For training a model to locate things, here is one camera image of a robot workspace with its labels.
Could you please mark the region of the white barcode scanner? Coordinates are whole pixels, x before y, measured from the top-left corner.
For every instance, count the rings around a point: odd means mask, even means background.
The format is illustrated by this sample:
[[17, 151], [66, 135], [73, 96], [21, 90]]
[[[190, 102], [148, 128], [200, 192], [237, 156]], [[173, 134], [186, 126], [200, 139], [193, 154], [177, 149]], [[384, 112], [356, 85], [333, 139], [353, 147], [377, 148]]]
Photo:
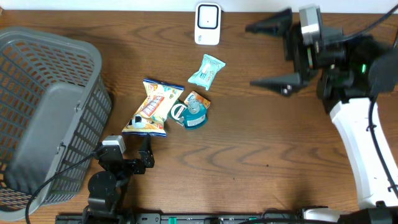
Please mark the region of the white barcode scanner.
[[198, 45], [218, 45], [221, 35], [221, 7], [201, 2], [195, 11], [194, 41]]

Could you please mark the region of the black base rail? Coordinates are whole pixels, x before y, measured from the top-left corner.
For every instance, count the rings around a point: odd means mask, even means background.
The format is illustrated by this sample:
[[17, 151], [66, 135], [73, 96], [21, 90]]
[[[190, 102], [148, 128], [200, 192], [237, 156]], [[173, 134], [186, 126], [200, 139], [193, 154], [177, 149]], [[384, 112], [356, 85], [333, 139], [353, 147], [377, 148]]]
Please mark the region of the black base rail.
[[137, 213], [130, 216], [127, 220], [118, 221], [117, 219], [99, 219], [89, 217], [86, 220], [82, 215], [57, 215], [55, 223], [130, 223], [130, 224], [204, 224], [204, 223], [242, 223], [249, 220], [259, 220], [261, 218], [286, 218], [299, 219], [298, 215], [292, 213], [268, 213], [265, 215], [161, 215], [159, 213]]

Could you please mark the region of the teal tissue packet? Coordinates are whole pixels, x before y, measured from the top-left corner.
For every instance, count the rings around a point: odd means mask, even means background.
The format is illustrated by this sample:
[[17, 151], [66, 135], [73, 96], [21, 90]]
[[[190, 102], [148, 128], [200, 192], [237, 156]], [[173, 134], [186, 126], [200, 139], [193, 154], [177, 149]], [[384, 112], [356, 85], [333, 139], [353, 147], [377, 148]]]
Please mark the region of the teal tissue packet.
[[188, 82], [202, 86], [206, 91], [208, 91], [216, 77], [216, 74], [225, 65], [226, 64], [223, 61], [211, 55], [205, 54], [201, 62], [201, 67], [188, 79]]

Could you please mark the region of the grey plastic basket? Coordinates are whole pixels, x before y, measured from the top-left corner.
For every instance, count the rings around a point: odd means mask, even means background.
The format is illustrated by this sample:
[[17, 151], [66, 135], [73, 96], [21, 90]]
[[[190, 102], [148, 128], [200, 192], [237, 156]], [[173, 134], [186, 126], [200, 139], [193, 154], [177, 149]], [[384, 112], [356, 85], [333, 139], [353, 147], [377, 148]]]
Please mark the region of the grey plastic basket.
[[1, 220], [81, 189], [111, 113], [96, 47], [22, 27], [1, 31]]

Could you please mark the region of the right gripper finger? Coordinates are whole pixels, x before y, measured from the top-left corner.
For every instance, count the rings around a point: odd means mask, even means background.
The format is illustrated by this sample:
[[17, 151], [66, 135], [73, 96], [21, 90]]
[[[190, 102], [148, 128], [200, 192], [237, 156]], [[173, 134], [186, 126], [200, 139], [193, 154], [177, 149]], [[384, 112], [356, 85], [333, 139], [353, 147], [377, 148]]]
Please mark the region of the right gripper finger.
[[278, 93], [282, 96], [291, 96], [303, 88], [303, 81], [299, 73], [291, 73], [272, 78], [260, 78], [249, 82], [252, 86], [258, 86]]
[[287, 9], [277, 12], [267, 19], [247, 25], [245, 27], [245, 32], [282, 37], [290, 30], [290, 27], [292, 26], [292, 19], [292, 9], [288, 7]]

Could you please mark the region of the small green box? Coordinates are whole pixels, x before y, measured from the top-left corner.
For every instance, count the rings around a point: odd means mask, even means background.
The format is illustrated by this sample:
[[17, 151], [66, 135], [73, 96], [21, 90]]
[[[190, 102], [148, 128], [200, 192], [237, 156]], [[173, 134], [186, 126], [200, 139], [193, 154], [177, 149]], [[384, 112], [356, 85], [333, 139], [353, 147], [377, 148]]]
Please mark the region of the small green box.
[[184, 126], [183, 112], [187, 109], [184, 102], [176, 100], [168, 113], [168, 118], [174, 120], [177, 124]]

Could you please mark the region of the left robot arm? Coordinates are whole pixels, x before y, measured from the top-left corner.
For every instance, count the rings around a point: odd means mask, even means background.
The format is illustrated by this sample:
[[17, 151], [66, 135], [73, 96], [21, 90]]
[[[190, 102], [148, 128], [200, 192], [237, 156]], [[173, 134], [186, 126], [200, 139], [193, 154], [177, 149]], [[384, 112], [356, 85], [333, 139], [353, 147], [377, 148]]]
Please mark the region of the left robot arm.
[[145, 174], [155, 164], [151, 138], [147, 134], [139, 148], [139, 158], [125, 159], [126, 145], [122, 136], [108, 136], [93, 151], [94, 158], [103, 168], [88, 182], [88, 206], [82, 223], [135, 223], [132, 212], [123, 209], [131, 177]]

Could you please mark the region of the yellow snack bag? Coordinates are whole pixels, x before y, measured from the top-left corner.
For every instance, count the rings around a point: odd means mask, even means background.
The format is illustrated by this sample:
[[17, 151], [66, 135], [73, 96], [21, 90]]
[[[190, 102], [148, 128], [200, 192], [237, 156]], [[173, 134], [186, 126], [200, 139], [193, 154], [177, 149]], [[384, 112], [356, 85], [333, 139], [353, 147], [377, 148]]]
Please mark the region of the yellow snack bag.
[[164, 123], [184, 87], [145, 78], [146, 99], [122, 130], [123, 134], [166, 137]]

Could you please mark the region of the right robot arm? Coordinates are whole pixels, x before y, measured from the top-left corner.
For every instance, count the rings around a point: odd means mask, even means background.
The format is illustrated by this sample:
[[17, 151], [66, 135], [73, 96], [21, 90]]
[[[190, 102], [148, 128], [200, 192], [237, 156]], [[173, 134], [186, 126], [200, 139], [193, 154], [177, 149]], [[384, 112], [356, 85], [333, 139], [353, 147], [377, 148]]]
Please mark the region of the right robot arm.
[[303, 7], [300, 20], [291, 9], [246, 26], [246, 32], [281, 37], [294, 72], [253, 80], [251, 85], [283, 96], [318, 77], [317, 96], [338, 130], [356, 184], [358, 211], [326, 206], [296, 212], [267, 210], [249, 223], [396, 223], [397, 164], [382, 130], [377, 98], [397, 85], [397, 47], [378, 42], [369, 28], [346, 35], [323, 25], [318, 6]]

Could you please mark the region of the small orange box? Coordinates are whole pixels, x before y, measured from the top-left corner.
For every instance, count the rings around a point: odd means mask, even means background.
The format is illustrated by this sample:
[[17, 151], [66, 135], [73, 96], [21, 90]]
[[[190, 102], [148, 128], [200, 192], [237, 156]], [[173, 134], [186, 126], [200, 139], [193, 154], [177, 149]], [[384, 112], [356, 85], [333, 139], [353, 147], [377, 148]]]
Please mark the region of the small orange box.
[[191, 100], [199, 101], [206, 109], [208, 109], [211, 105], [211, 101], [207, 100], [206, 98], [198, 94], [196, 91], [191, 91], [183, 102], [186, 105], [188, 105], [189, 101]]

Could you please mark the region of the blue mouthwash bottle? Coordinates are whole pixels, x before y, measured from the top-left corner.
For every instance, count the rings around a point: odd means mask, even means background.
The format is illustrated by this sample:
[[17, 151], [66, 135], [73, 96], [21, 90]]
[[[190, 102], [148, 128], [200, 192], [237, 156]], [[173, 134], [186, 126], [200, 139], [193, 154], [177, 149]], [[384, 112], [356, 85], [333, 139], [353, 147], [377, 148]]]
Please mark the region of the blue mouthwash bottle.
[[183, 124], [185, 129], [197, 129], [207, 122], [207, 109], [198, 100], [190, 100], [187, 104], [183, 104], [183, 110], [179, 122]]

